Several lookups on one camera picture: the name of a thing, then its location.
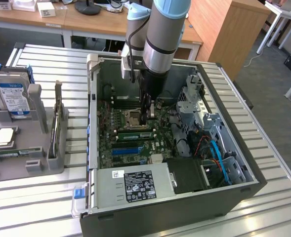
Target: power supply label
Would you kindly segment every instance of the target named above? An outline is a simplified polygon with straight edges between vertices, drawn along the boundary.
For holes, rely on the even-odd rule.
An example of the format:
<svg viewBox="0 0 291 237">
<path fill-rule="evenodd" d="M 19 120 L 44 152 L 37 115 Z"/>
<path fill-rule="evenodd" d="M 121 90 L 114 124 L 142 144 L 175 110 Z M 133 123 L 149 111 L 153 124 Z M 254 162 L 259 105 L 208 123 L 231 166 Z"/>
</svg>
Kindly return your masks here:
<svg viewBox="0 0 291 237">
<path fill-rule="evenodd" d="M 156 198 L 152 171 L 125 174 L 125 194 L 128 202 Z"/>
<path fill-rule="evenodd" d="M 20 83 L 0 83 L 0 91 L 8 110 L 15 115 L 30 112 L 28 100 L 23 96 L 24 88 Z"/>
</svg>

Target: robotic arm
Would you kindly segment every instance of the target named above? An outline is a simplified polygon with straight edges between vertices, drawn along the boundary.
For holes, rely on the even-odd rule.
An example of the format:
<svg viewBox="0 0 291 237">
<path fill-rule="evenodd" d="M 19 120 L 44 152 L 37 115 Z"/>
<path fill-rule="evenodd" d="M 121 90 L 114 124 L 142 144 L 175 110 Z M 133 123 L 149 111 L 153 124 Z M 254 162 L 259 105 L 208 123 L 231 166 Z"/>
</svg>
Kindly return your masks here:
<svg viewBox="0 0 291 237">
<path fill-rule="evenodd" d="M 126 47 L 130 55 L 122 58 L 122 71 L 127 70 L 135 81 L 139 71 L 141 118 L 140 124 L 151 119 L 150 107 L 161 94 L 174 54 L 184 30 L 184 21 L 191 0 L 132 0 L 128 13 Z M 152 4 L 151 11 L 146 7 Z M 142 56 L 142 65 L 136 65 Z"/>
</svg>

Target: light blue robot arm cap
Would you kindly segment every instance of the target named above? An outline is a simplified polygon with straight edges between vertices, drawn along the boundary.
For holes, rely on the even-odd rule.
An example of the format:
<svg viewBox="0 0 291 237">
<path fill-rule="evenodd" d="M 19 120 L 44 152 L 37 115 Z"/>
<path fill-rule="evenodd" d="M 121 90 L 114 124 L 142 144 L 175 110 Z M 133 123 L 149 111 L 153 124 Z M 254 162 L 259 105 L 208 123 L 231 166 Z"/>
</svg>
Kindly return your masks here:
<svg viewBox="0 0 291 237">
<path fill-rule="evenodd" d="M 141 5 L 138 5 L 136 3 L 132 3 L 130 4 L 130 7 L 129 7 L 127 19 L 129 21 L 141 20 L 148 17 L 150 14 L 151 14 L 150 9 L 143 7 Z"/>
<path fill-rule="evenodd" d="M 154 0 L 154 4 L 162 15 L 170 19 L 186 16 L 191 0 Z"/>
</svg>

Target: floor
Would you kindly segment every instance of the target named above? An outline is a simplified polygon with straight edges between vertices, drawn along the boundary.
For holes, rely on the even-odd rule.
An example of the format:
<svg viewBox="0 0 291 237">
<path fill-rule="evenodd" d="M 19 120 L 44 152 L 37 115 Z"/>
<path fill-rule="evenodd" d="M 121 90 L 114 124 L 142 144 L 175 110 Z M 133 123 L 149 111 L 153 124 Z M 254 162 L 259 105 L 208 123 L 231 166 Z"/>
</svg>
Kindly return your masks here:
<svg viewBox="0 0 291 237">
<path fill-rule="evenodd" d="M 258 36 L 245 65 L 257 56 L 256 50 L 263 37 L 262 34 Z M 0 63 L 6 63 L 18 41 L 62 46 L 59 35 L 0 29 Z M 86 49 L 102 50 L 104 46 L 104 40 L 95 42 L 87 39 Z M 253 59 L 250 66 L 241 69 L 237 83 L 253 103 L 253 113 L 291 169 L 291 100 L 284 97 L 291 87 L 291 71 L 283 64 L 286 57 L 275 46 L 264 48 L 260 57 Z"/>
</svg>

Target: wooden cabinet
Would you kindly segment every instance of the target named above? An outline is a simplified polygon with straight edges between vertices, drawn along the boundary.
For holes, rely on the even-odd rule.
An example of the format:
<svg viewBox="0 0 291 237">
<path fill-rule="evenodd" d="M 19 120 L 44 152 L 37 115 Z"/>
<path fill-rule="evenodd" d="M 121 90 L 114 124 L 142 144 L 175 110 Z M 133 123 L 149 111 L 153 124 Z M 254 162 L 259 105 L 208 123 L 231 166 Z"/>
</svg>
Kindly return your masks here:
<svg viewBox="0 0 291 237">
<path fill-rule="evenodd" d="M 234 80 L 269 13 L 257 0 L 192 0 L 189 21 L 204 42 L 196 60 L 220 63 Z"/>
</svg>

